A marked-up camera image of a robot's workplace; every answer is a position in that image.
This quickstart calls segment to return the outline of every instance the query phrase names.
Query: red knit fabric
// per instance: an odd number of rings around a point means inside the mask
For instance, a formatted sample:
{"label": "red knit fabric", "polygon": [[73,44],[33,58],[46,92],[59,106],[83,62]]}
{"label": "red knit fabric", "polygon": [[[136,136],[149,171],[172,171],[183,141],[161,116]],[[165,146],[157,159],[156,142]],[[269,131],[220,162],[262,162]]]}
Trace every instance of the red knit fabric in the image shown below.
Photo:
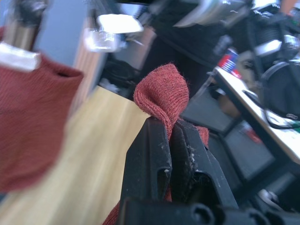
{"label": "red knit fabric", "polygon": [[45,56],[30,73],[0,66],[0,192],[30,186],[55,162],[82,78]]}
{"label": "red knit fabric", "polygon": [[[149,73],[136,87],[135,103],[146,113],[161,120],[170,140],[172,129],[179,115],[188,105],[188,86],[173,64],[161,66]],[[208,146],[209,131],[197,127],[203,143]],[[165,199],[171,201],[168,189]],[[103,225],[115,225],[120,203],[110,212]]]}

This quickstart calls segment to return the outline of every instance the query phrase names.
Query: blue wall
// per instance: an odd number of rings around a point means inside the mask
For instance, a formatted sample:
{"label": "blue wall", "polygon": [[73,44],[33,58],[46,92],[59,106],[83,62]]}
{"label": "blue wall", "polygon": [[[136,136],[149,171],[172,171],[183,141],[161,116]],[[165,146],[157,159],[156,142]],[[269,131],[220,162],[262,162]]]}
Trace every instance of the blue wall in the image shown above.
{"label": "blue wall", "polygon": [[[51,0],[37,48],[51,59],[73,65],[87,8],[82,0]],[[8,0],[0,0],[0,25]]]}

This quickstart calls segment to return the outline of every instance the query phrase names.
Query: white desk surface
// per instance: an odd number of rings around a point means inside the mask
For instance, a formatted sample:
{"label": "white desk surface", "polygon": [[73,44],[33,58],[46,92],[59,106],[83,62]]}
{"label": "white desk surface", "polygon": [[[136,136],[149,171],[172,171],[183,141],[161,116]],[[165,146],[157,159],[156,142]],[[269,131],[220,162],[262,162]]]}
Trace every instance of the white desk surface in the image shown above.
{"label": "white desk surface", "polygon": [[295,130],[278,130],[271,128],[265,121],[263,111],[258,107],[244,92],[248,90],[245,83],[221,69],[216,67],[219,76],[230,90],[236,95],[240,102],[249,110],[249,112],[257,119],[262,127],[270,134],[270,136],[278,143],[285,153],[297,164],[300,164],[300,134]]}

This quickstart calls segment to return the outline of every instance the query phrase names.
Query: wooden floor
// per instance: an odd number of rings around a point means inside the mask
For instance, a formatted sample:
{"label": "wooden floor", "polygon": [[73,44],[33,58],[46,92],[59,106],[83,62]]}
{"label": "wooden floor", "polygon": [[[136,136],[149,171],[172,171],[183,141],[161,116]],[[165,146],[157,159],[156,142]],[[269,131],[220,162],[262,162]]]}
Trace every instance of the wooden floor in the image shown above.
{"label": "wooden floor", "polygon": [[67,124],[53,169],[1,203],[0,225],[101,224],[120,199],[126,152],[147,117],[98,87]]}

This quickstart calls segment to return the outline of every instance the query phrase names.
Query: desk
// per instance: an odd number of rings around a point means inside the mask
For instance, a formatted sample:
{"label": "desk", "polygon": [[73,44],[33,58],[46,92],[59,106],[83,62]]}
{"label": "desk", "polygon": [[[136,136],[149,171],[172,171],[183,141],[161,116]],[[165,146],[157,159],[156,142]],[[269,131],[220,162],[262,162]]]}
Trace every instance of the desk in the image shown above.
{"label": "desk", "polygon": [[99,225],[120,199],[126,152],[149,115],[97,87],[72,116],[56,165],[7,195],[0,225]]}
{"label": "desk", "polygon": [[300,134],[293,130],[271,128],[265,121],[260,107],[243,92],[247,90],[244,82],[219,67],[216,70],[218,74],[215,79],[220,88],[225,91],[243,119],[252,126],[275,158],[272,163],[266,165],[249,180],[242,180],[243,185],[233,191],[236,200],[242,203],[300,164]]}

